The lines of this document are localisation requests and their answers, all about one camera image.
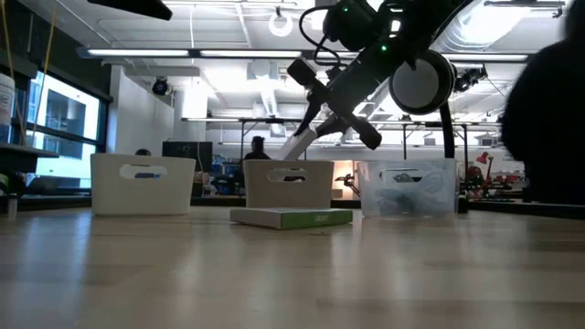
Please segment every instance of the ceiling light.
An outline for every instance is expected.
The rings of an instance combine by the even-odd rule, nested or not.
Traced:
[[[276,26],[277,19],[284,19],[284,25],[281,27]],[[288,37],[293,31],[293,19],[288,15],[276,15],[272,14],[268,20],[268,29],[276,37]]]
[[[400,30],[400,21],[392,21],[392,32],[398,32]]]
[[[528,60],[528,55],[515,54],[452,53],[442,55],[450,61],[476,63],[526,63]]]
[[[189,122],[239,122],[236,118],[183,118]]]
[[[352,52],[352,51],[337,51],[337,55],[339,55],[339,57],[343,58],[343,59],[353,59],[357,56],[357,54],[358,53]],[[319,52],[317,57],[318,58],[335,58],[335,56],[332,53],[326,52],[326,51]]]
[[[301,51],[287,50],[201,50],[204,58],[284,58],[296,59]]]
[[[274,6],[278,5],[282,8],[295,8],[297,4],[295,2],[287,2],[287,1],[266,1],[266,0],[249,0],[249,1],[214,1],[214,0],[202,0],[202,1],[181,1],[181,0],[166,0],[163,1],[163,4],[168,6],[193,6],[193,5],[209,5],[209,6],[234,6],[234,5],[243,5],[243,6],[262,6],[265,7],[267,5]]]
[[[484,64],[482,64],[482,63],[458,63],[458,62],[452,62],[452,64],[457,69],[483,69],[484,68]]]
[[[89,49],[88,53],[95,57],[141,57],[141,58],[188,58],[188,50],[172,49]]]
[[[233,145],[233,146],[241,146],[242,143],[238,142],[218,142],[219,145]],[[264,146],[283,146],[284,143],[264,143]],[[341,144],[341,143],[312,143],[309,147],[356,147],[356,145],[352,144]]]

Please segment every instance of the person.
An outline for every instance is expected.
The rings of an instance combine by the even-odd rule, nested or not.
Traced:
[[[136,151],[136,153],[134,155],[151,156],[151,153],[150,153],[150,151],[148,151],[146,149],[140,149],[140,150]]]
[[[254,136],[252,138],[252,152],[246,154],[244,158],[239,162],[239,171],[236,174],[236,180],[239,182],[240,188],[245,188],[246,182],[244,180],[244,161],[246,160],[271,160],[271,158],[264,153],[264,138],[260,136]]]
[[[585,0],[574,0],[564,39],[540,50],[508,96],[502,142],[525,164],[531,197],[545,203],[585,204]]]
[[[244,156],[244,160],[271,160],[271,158],[264,153],[264,138],[254,136],[252,138],[252,152]]]

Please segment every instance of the fluorescent light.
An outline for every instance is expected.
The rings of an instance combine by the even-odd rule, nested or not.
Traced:
[[[457,69],[483,69],[484,64],[481,63],[452,63]]]
[[[392,21],[392,32],[398,32],[400,30],[400,21]]]
[[[88,53],[102,57],[189,57],[188,50],[172,49],[89,49]]]
[[[239,122],[236,118],[183,118],[189,122]]]
[[[524,63],[528,60],[528,55],[516,54],[442,54],[446,59],[451,61],[473,61],[473,62],[510,62]]]
[[[301,56],[300,51],[280,50],[201,50],[204,58],[290,58]]]
[[[267,5],[278,5],[283,8],[295,8],[297,4],[295,2],[287,1],[270,1],[270,0],[249,0],[249,1],[214,1],[214,0],[200,0],[200,1],[181,1],[181,0],[166,0],[163,4],[169,6],[193,6],[193,5],[209,5],[209,6],[267,6]]]
[[[219,145],[237,145],[240,146],[241,143],[239,142],[218,142]],[[283,146],[284,143],[264,143],[264,146]],[[355,145],[350,144],[341,144],[341,143],[312,143],[309,147],[320,147],[320,146],[342,146],[342,147],[356,147]]]
[[[357,57],[357,52],[352,52],[352,51],[337,51],[337,55],[339,55],[340,58],[345,58],[345,59],[353,59]],[[335,56],[328,52],[328,51],[320,51],[319,54],[317,55],[318,58],[335,58]]]

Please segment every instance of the white storage bin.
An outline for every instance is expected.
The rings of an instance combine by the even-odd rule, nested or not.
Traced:
[[[195,160],[91,155],[93,215],[183,215],[189,212]]]
[[[357,164],[366,217],[443,217],[457,210],[454,159]]]
[[[330,208],[333,169],[330,161],[246,160],[246,207]]]

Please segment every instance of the desk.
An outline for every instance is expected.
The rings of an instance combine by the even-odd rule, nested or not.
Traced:
[[[10,170],[19,173],[35,173],[38,158],[58,158],[54,152],[38,150],[34,147],[0,143],[0,170]]]
[[[192,211],[0,221],[0,327],[585,327],[585,221],[356,212],[354,225],[273,231]]]

